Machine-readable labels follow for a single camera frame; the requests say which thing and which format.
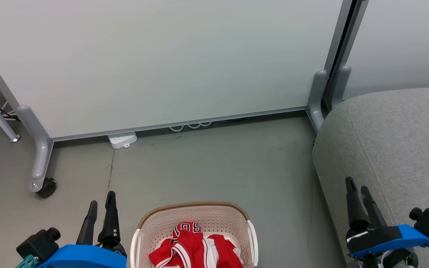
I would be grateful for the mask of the short grey partition foot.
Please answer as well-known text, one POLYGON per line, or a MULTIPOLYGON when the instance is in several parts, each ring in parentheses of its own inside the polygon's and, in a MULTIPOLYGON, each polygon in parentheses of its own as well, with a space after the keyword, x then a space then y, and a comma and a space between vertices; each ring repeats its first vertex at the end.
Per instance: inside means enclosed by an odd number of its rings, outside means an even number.
POLYGON ((314 74, 311 92, 308 99, 308 105, 305 109, 316 133, 318 133, 320 127, 324 122, 321 105, 327 80, 328 73, 325 70, 317 71, 314 74))
POLYGON ((334 83, 332 84, 331 109, 335 109, 337 105, 343 102, 344 91, 350 77, 352 68, 350 66, 342 66, 337 72, 334 83))

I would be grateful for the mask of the black caster wheel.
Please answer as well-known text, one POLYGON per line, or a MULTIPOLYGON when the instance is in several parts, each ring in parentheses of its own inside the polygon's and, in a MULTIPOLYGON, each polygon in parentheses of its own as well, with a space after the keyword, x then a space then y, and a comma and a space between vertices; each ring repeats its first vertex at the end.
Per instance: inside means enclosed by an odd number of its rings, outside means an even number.
POLYGON ((44 178, 43 185, 41 189, 38 192, 36 192, 36 194, 40 198, 46 199, 51 195, 53 195, 56 188, 57 188, 57 183, 55 182, 54 178, 44 178))

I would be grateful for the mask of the beige perforated laundry basket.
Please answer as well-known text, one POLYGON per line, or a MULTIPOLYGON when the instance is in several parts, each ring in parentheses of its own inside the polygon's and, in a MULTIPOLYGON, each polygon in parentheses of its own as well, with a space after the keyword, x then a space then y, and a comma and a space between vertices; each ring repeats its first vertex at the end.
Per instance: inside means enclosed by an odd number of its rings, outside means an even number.
POLYGON ((184 202, 148 212, 133 234, 127 260, 131 268, 155 268, 149 253, 172 237, 177 224, 200 224, 205 236, 224 235, 241 251, 244 268, 258 268, 257 233, 245 210, 231 202, 184 202))

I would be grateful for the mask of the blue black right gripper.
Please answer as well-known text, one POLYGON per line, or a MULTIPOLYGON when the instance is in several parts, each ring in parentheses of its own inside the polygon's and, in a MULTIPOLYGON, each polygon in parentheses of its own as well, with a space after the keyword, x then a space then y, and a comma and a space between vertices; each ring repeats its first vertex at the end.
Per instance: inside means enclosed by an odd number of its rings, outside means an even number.
POLYGON ((345 183, 350 229, 366 230, 370 225, 372 228, 377 228, 347 239, 347 247, 351 257, 363 258, 368 254, 380 254, 402 248, 429 247, 429 237, 408 224, 386 226, 386 221, 368 187, 362 186, 360 192, 367 215, 359 200, 359 190, 353 178, 346 177, 345 183))

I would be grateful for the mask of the red garment with white stripes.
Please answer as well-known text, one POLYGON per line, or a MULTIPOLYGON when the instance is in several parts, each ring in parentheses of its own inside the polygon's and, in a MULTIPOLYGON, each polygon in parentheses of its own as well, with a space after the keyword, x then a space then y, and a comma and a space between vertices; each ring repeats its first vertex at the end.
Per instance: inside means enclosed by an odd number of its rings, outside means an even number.
POLYGON ((155 268, 208 268, 207 244, 198 223, 178 224, 172 238, 149 254, 155 268))

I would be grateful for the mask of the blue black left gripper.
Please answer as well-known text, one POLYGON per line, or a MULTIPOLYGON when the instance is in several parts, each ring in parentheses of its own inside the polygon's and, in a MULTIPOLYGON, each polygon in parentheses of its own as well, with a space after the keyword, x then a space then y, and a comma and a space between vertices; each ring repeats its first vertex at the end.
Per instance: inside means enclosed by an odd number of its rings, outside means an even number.
POLYGON ((105 217, 98 244, 93 245, 98 203, 92 201, 82 223, 76 245, 58 247, 55 242, 39 243, 39 268, 126 268, 127 257, 120 244, 120 226, 116 193, 109 191, 105 217))

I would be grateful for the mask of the long grey partition foot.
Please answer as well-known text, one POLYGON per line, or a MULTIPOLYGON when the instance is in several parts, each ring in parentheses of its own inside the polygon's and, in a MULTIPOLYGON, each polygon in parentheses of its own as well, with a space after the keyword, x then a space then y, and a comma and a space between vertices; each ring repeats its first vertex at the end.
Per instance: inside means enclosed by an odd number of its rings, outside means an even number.
POLYGON ((29 191, 36 194, 41 189, 44 179, 47 178, 46 172, 54 142, 29 106, 19 105, 16 113, 35 142, 35 158, 29 191))

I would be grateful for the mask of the white power strip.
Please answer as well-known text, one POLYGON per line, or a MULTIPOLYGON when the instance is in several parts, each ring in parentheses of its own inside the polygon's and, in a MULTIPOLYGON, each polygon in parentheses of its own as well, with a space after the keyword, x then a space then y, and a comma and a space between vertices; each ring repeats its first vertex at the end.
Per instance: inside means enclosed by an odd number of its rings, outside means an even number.
POLYGON ((128 148, 138 140, 136 132, 112 134, 107 135, 107 137, 112 147, 116 150, 120 148, 128 148))

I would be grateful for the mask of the large white partition board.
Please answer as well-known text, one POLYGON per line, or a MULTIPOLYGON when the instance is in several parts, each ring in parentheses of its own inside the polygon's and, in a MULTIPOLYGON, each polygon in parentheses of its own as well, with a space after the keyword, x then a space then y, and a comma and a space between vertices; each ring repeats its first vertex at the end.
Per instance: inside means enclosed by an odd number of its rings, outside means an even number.
POLYGON ((343 0, 0 0, 0 76, 51 138, 304 108, 343 0))

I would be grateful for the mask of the grey fabric sofa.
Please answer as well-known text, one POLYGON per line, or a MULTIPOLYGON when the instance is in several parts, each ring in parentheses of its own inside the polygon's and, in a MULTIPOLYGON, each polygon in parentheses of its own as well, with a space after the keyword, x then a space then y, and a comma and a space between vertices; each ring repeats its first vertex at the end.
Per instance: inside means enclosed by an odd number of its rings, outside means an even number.
POLYGON ((368 187, 390 226, 412 226, 410 211, 429 208, 429 88, 342 102, 320 127, 312 158, 344 262, 350 265, 346 177, 368 187))

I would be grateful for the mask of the narrow white partition board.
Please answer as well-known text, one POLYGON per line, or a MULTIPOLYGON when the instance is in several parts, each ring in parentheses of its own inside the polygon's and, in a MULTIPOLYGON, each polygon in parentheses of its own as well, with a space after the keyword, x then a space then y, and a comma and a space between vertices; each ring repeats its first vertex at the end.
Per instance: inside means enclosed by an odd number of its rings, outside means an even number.
POLYGON ((429 88, 429 0, 360 0, 339 62, 351 73, 343 100, 386 90, 429 88))

